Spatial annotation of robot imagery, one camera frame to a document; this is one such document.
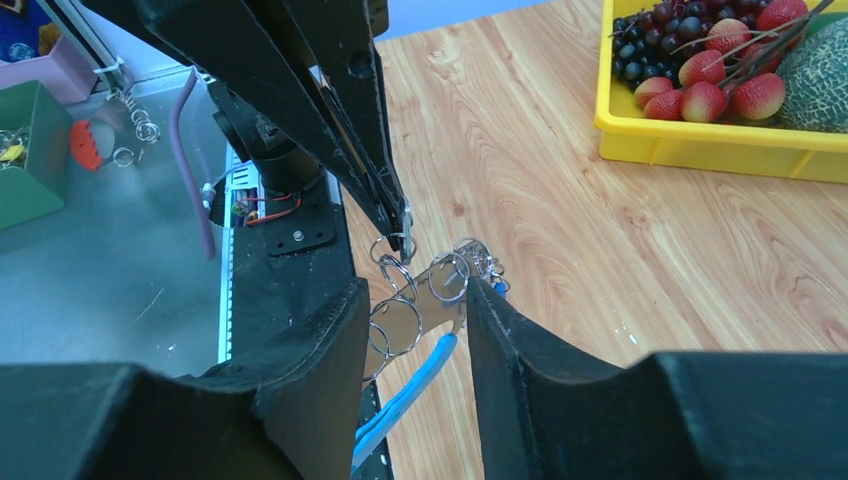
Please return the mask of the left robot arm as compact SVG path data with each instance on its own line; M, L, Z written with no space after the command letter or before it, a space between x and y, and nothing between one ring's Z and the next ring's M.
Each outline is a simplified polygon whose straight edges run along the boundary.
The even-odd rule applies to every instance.
M403 261L415 253L391 151L384 1L91 1L88 8L214 79L220 126L266 189L333 174Z

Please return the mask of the keyring bunch with blue tag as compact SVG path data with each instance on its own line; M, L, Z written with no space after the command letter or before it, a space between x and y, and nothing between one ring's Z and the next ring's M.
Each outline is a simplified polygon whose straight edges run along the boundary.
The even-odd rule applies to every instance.
M431 331L448 325L427 359L391 399L358 427L354 437L351 474L363 469L366 460L386 440L388 433L408 412L444 368L455 351L459 332L466 327L466 294L471 280L478 278L504 296L510 283L504 268L489 246L477 237L463 237L451 249L436 255L428 267L414 275L408 263L391 253L376 255L376 247L388 235L372 243L369 259L393 293L370 309L363 388L395 360L412 352Z

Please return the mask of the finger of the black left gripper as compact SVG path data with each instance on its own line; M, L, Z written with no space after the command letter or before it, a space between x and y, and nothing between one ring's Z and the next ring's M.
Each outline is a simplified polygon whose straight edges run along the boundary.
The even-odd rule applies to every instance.
M308 135L318 140L325 136L298 74L267 31L265 2L91 1L88 8L171 58L223 82L324 166L320 159L334 150L329 145L305 146Z
M344 185L403 262L414 256L411 206L392 155L384 70L375 39L389 26L385 1L267 1L264 18L299 76L329 145L321 163Z

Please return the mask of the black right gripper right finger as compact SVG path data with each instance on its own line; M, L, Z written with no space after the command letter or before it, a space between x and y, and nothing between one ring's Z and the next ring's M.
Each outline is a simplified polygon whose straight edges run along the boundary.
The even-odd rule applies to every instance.
M620 368L471 280L489 479L843 479L843 354L655 352Z

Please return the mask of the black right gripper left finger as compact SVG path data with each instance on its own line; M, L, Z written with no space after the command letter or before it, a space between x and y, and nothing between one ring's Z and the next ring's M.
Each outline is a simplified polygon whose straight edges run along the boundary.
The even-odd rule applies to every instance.
M346 479L369 333L351 280L303 323L201 376L5 364L5 479Z

